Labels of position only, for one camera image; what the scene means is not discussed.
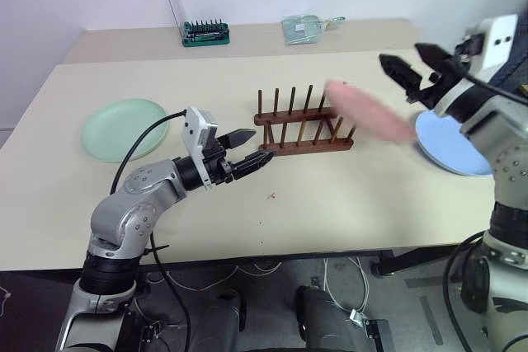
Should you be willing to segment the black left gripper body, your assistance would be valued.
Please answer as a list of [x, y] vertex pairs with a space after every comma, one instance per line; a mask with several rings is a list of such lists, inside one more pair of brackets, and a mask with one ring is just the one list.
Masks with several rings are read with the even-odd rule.
[[234, 135], [209, 138], [204, 148], [204, 165], [210, 181], [219, 185], [233, 181], [232, 165], [225, 159], [226, 151], [235, 147]]

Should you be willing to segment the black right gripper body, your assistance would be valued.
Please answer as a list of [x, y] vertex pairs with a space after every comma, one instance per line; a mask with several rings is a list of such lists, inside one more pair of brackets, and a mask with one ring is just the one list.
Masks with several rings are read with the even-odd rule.
[[483, 89], [476, 87], [473, 83], [470, 83], [467, 88], [462, 87], [461, 93], [455, 92], [455, 88], [463, 83], [463, 76], [468, 69], [460, 64], [454, 54], [452, 55], [456, 58], [458, 75], [442, 77], [433, 71], [436, 77], [433, 78], [432, 85], [420, 89], [418, 99], [407, 98], [408, 103], [419, 102], [429, 110], [437, 105], [445, 106], [447, 110], [451, 106], [454, 106], [456, 110], [477, 110], [483, 104]]

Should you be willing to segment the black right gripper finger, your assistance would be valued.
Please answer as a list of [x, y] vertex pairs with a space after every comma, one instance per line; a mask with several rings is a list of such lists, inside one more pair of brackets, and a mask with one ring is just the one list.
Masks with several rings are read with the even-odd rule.
[[416, 43], [415, 48], [423, 61], [439, 76], [457, 76], [456, 58], [443, 50], [439, 45]]
[[379, 62], [384, 73], [405, 91], [408, 99], [419, 98], [422, 76], [408, 63], [392, 54], [380, 54]]

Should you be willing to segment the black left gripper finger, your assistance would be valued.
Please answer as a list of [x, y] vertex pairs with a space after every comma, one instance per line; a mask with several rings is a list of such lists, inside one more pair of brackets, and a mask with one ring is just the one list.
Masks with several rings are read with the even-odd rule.
[[235, 180], [239, 180], [264, 167], [273, 157], [273, 151], [258, 150], [246, 156], [242, 161], [232, 163], [231, 175]]
[[224, 150], [231, 150], [244, 145], [256, 134], [254, 129], [235, 129], [218, 137], [219, 145]]

